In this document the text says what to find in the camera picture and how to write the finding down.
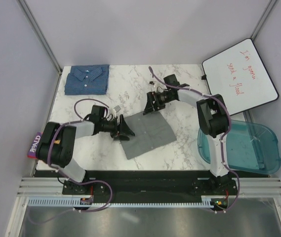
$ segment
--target whiteboard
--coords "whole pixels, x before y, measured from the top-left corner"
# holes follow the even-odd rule
[[[202,66],[210,93],[223,97],[230,115],[279,97],[251,39],[205,60]]]

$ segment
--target folded gray cloth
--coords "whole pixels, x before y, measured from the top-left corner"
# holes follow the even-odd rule
[[[129,141],[121,141],[127,159],[176,141],[172,128],[159,112],[147,115],[140,112],[126,117],[125,121],[136,135],[130,136]]]

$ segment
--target red handwriting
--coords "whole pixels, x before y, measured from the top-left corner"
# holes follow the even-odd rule
[[[235,73],[236,72],[236,70],[234,69],[234,66],[233,66],[233,64],[231,63],[231,64],[227,64],[227,66],[228,66],[228,69],[230,70],[230,74],[232,74],[232,73]]]
[[[248,55],[250,55],[248,50],[245,52],[240,52],[240,53],[242,53],[244,55],[244,58],[246,59],[246,61],[248,61],[250,59],[248,56]]]
[[[236,94],[237,94],[237,96],[238,95],[241,95],[241,94],[244,94],[244,92],[241,92],[241,86],[242,86],[242,83],[238,83],[238,84],[236,84],[236,85],[229,85],[229,86],[231,86],[231,87],[234,87],[235,88],[235,91],[236,91]]]
[[[251,66],[248,66],[247,68],[243,68],[243,70],[249,70],[250,75],[252,76],[252,79],[253,80],[255,79],[255,73],[254,73],[254,71],[253,71]]]

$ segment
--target plastic container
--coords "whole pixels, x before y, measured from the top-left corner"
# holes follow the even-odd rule
[[[231,169],[273,174],[281,166],[278,139],[266,126],[233,120],[226,144]],[[198,149],[200,156],[210,163],[208,140],[201,130],[198,134]]]

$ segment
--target white marble table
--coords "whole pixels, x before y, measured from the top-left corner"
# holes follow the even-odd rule
[[[147,102],[146,93],[153,89],[149,85],[149,81],[153,79],[148,66],[110,66],[107,94],[88,96],[65,95],[64,86],[71,68],[70,66],[65,67],[50,120],[59,123],[78,120],[73,106],[77,100],[83,98],[98,99],[110,107],[119,105],[121,107],[119,114],[123,114],[125,117],[143,111]],[[153,65],[152,68],[161,79],[167,75],[175,74],[180,83],[187,83],[200,92],[208,93],[206,82],[201,80],[203,72],[200,65]],[[78,104],[78,112],[84,117],[90,113],[94,104],[96,103],[83,101]],[[86,170],[209,169],[209,164],[203,161],[198,153],[197,110],[183,102],[174,101],[168,103],[160,113],[172,127],[177,141],[127,160],[120,142],[113,141],[109,133],[101,132],[95,136],[77,139],[74,147],[74,159]],[[244,117],[243,114],[239,114],[233,116],[233,119],[244,120]],[[47,169],[49,167],[39,161],[37,170]]]

